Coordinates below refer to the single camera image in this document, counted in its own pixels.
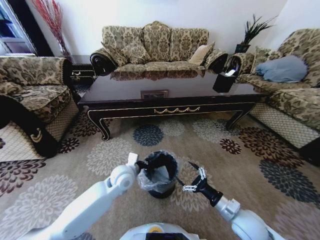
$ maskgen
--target coffee table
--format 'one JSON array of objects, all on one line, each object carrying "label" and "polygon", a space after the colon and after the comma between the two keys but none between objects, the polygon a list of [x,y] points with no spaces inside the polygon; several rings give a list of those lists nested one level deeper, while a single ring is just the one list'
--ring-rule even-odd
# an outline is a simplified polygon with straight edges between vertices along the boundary
[{"label": "coffee table", "polygon": [[209,71],[115,71],[99,76],[79,101],[89,119],[110,138],[103,119],[236,112],[231,129],[268,94],[235,77]]}]

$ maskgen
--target potted plant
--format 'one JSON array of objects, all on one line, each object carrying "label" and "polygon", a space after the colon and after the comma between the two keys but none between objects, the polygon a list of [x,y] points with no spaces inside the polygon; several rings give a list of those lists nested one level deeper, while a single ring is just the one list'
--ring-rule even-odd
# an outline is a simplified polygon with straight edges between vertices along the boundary
[{"label": "potted plant", "polygon": [[258,19],[256,19],[256,15],[253,14],[253,24],[251,24],[251,22],[248,20],[246,21],[246,26],[245,26],[245,35],[244,35],[244,40],[240,43],[236,45],[235,48],[235,54],[236,53],[245,53],[248,48],[250,47],[249,43],[252,39],[255,38],[255,36],[257,36],[262,30],[268,29],[270,27],[272,27],[273,25],[269,25],[269,23],[275,19],[275,17],[270,18],[267,21],[264,22],[260,22],[259,20],[262,17],[259,17]]}]

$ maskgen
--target red decorative branches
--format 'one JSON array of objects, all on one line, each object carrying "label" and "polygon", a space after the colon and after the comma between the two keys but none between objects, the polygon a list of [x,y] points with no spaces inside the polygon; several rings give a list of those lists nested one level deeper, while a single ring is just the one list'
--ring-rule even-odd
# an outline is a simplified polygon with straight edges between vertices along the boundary
[{"label": "red decorative branches", "polygon": [[63,55],[70,55],[62,37],[63,12],[60,4],[56,0],[32,0],[32,3],[58,40]]}]

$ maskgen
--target black trash can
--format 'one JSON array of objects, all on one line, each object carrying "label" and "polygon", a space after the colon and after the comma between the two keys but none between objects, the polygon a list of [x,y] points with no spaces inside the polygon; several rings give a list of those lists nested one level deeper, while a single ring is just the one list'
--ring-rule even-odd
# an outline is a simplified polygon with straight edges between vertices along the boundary
[{"label": "black trash can", "polygon": [[169,197],[176,186],[178,163],[174,156],[166,151],[152,152],[145,158],[148,167],[138,176],[139,185],[157,199]]}]

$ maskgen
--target floor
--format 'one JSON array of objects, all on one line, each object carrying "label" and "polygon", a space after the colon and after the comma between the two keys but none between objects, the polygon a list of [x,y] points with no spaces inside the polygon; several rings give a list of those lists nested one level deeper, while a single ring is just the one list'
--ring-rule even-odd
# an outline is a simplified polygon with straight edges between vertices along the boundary
[{"label": "floor", "polygon": [[[105,120],[112,139],[102,141],[81,113],[55,157],[0,163],[0,239],[52,223],[72,200],[124,164],[129,152],[144,159],[165,150],[175,156],[185,183],[197,176],[192,161],[204,166],[210,185],[286,239],[319,240],[320,168],[249,116],[226,131],[229,118],[214,113]],[[153,222],[179,225],[202,239],[238,239],[199,193],[176,185],[170,197],[156,199],[137,183],[78,239],[117,240],[130,228]]]}]

